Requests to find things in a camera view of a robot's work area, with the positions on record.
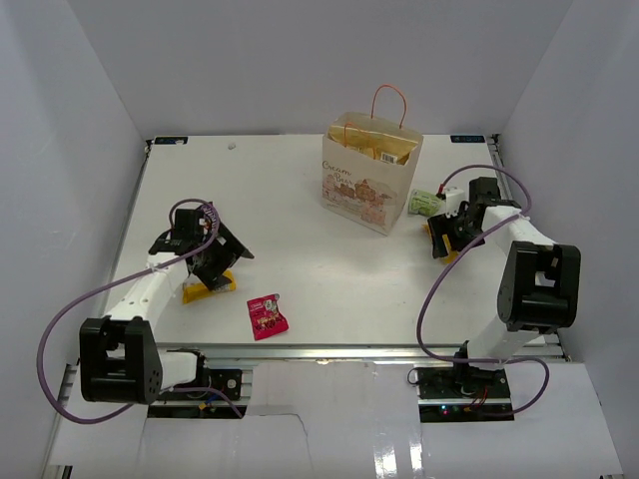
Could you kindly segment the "brown potato chips bag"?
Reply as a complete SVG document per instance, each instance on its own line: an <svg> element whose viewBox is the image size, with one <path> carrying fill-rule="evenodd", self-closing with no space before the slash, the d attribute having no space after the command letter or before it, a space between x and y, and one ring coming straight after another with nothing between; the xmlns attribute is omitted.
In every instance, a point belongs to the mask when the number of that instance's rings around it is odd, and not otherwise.
<svg viewBox="0 0 639 479"><path fill-rule="evenodd" d="M327 136L345 148L357 151L374 160L394 165L405 165L419 140L363 129L353 122L331 125Z"/></svg>

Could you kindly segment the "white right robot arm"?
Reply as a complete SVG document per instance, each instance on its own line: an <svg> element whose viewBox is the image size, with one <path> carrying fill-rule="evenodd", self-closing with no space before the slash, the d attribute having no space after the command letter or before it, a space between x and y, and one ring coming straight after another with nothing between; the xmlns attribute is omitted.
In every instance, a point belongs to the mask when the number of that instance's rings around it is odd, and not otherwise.
<svg viewBox="0 0 639 479"><path fill-rule="evenodd" d="M495 178L469 190L441 188L442 213L427 221L435 258L456 259L467 247L493 240L506 256L496 315L456 352L449 379L471 398L498 383L504 363L538 336L570 327L578 305L581 253L542 234L522 207L502 197Z"/></svg>

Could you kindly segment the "cream paper gift bag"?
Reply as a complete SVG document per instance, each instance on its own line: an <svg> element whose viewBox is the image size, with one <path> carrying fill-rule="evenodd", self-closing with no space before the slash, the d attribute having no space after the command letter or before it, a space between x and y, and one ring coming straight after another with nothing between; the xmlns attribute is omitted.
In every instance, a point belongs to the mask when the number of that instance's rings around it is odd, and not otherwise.
<svg viewBox="0 0 639 479"><path fill-rule="evenodd" d="M321 145L321 196L323 206L344 218L382 235L389 235L406 205L419 161L423 134L408 128L405 117L397 122L375 114L377 97L368 113L346 112L329 125L353 122L357 126L382 133L419 140L405 165L374 160L345 148L327 136Z"/></svg>

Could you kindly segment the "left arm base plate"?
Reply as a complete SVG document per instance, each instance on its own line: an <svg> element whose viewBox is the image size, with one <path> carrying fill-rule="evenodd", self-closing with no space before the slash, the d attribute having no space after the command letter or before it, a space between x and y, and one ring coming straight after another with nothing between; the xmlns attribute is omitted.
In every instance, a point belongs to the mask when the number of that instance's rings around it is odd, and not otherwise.
<svg viewBox="0 0 639 479"><path fill-rule="evenodd" d="M204 354L188 350L170 350L160 355L163 384L159 399L196 400L211 405L215 401L227 403L216 389L230 401L241 398L243 372L236 368L210 367Z"/></svg>

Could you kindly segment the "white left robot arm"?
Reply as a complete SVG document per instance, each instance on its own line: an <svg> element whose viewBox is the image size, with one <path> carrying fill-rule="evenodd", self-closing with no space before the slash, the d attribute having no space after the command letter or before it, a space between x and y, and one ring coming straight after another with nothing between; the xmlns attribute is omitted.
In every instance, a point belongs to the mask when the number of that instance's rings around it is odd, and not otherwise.
<svg viewBox="0 0 639 479"><path fill-rule="evenodd" d="M79 331L81 393L89 402L151 404L178 386L199 398L211 373L194 351L160 351L154 331L171 298L190 277L206 292L229 289L231 267L252 253L221 222L210 204L174 208L170 227L148 252L148 270L101 318Z"/></svg>

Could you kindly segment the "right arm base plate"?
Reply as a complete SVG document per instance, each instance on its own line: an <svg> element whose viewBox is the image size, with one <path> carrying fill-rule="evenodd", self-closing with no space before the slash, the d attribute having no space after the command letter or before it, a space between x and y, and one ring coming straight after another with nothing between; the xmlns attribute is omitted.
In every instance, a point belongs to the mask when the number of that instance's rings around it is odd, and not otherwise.
<svg viewBox="0 0 639 479"><path fill-rule="evenodd" d="M416 389L422 424L512 421L513 405L503 369L467 365L414 367L406 380Z"/></svg>

